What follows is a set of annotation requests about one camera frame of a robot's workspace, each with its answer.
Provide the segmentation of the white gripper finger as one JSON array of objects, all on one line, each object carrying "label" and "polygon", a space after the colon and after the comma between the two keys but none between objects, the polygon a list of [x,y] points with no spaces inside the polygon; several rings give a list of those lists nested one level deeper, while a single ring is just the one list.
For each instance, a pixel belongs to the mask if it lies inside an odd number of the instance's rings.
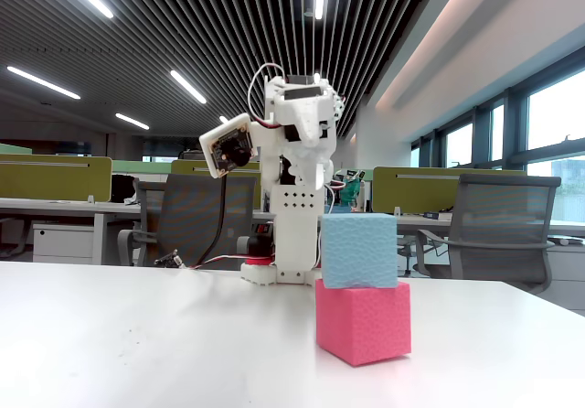
[{"label": "white gripper finger", "polygon": [[314,152],[314,186],[322,188],[331,181],[334,174],[332,155],[334,150],[317,150]]},{"label": "white gripper finger", "polygon": [[284,145],[281,155],[290,162],[288,173],[295,185],[315,184],[315,152],[302,145]]}]

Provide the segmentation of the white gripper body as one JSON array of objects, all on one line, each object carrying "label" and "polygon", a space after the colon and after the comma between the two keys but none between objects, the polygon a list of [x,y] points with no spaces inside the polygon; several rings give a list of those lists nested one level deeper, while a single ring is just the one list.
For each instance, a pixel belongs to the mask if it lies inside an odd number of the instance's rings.
[{"label": "white gripper body", "polygon": [[275,99],[274,121],[281,151],[335,151],[334,99]]}]

